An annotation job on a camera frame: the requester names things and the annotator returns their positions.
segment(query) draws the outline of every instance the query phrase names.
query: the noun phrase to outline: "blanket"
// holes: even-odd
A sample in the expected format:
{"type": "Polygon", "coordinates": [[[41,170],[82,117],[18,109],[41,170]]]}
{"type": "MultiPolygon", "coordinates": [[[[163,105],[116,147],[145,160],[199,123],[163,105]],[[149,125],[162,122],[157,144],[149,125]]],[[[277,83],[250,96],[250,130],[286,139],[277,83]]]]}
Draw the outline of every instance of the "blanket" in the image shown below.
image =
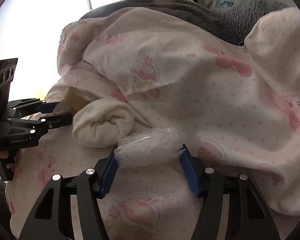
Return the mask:
{"type": "Polygon", "coordinates": [[[96,8],[81,19],[108,17],[126,7],[143,7],[192,23],[233,45],[242,45],[255,23],[264,15],[287,7],[275,0],[240,0],[226,9],[210,10],[187,0],[123,0],[96,8]]]}
{"type": "MultiPolygon", "coordinates": [[[[93,102],[77,113],[73,127],[51,130],[38,147],[22,150],[7,185],[16,236],[53,174],[80,174],[109,154],[112,146],[105,140],[100,145],[94,134],[106,132],[112,144],[130,129],[165,124],[177,127],[207,165],[251,169],[274,217],[284,217],[276,219],[282,238],[289,233],[300,216],[297,8],[262,17],[243,47],[162,12],[123,8],[69,24],[61,35],[58,71],[62,78],[48,102],[62,100],[69,86],[93,102]]],[[[178,162],[119,170],[99,201],[110,239],[122,240],[190,239],[201,203],[178,162]]],[[[72,208],[79,235],[75,203],[72,208]]],[[[221,235],[225,228],[221,223],[221,235]]]]}

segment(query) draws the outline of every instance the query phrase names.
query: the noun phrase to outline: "camera lens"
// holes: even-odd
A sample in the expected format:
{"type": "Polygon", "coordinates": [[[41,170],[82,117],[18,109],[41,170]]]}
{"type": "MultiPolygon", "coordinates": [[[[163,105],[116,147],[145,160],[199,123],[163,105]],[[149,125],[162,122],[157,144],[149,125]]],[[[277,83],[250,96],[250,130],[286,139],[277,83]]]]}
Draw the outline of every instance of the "camera lens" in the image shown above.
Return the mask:
{"type": "Polygon", "coordinates": [[[10,77],[10,74],[11,74],[11,69],[8,69],[7,75],[6,75],[6,81],[8,81],[8,79],[9,79],[9,77],[10,77]]]}
{"type": "Polygon", "coordinates": [[[1,74],[1,77],[0,77],[0,84],[2,84],[4,81],[4,73],[1,74]]]}

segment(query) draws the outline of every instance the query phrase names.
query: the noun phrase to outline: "silver screw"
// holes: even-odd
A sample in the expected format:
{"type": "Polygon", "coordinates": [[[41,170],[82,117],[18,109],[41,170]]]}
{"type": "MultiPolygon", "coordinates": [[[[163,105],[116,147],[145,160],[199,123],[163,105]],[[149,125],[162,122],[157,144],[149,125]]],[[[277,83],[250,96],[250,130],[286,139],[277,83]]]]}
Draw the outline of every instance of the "silver screw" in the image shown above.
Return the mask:
{"type": "Polygon", "coordinates": [[[60,176],[60,174],[55,174],[55,175],[52,176],[52,179],[53,180],[59,180],[59,179],[61,179],[61,176],[60,176]]]}
{"type": "Polygon", "coordinates": [[[93,174],[94,172],[95,172],[95,170],[94,170],[93,168],[89,168],[89,169],[86,170],[86,173],[87,173],[88,175],[91,175],[91,174],[93,174]]]}
{"type": "Polygon", "coordinates": [[[205,171],[206,173],[208,173],[208,174],[214,173],[214,169],[213,169],[213,168],[210,168],[210,167],[206,168],[204,171],[205,171]]]}
{"type": "Polygon", "coordinates": [[[240,174],[239,178],[242,180],[247,180],[248,176],[246,174],[240,174]]]}

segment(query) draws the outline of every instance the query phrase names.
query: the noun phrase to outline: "gray fleece blanket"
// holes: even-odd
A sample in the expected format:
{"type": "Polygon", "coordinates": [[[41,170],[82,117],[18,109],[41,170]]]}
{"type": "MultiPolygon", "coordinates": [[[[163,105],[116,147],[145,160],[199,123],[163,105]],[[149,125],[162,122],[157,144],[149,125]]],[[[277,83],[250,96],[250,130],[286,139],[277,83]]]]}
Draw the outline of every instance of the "gray fleece blanket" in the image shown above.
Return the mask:
{"type": "MultiPolygon", "coordinates": [[[[227,9],[210,10],[186,0],[123,0],[96,8],[81,19],[107,17],[125,7],[145,7],[194,24],[234,45],[243,45],[245,37],[260,17],[285,7],[273,0],[241,0],[227,9]]],[[[9,228],[10,212],[5,200],[5,184],[0,180],[0,221],[9,228]]]]}

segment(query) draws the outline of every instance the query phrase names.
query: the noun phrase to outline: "fabric fold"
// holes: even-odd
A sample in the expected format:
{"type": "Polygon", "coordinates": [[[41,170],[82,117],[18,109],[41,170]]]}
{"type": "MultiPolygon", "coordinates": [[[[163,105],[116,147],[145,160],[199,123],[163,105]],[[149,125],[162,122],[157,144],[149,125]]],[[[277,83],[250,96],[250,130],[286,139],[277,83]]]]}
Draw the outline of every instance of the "fabric fold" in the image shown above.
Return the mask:
{"type": "Polygon", "coordinates": [[[83,146],[104,148],[128,135],[133,122],[133,110],[127,103],[100,99],[74,115],[72,136],[83,146]]]}

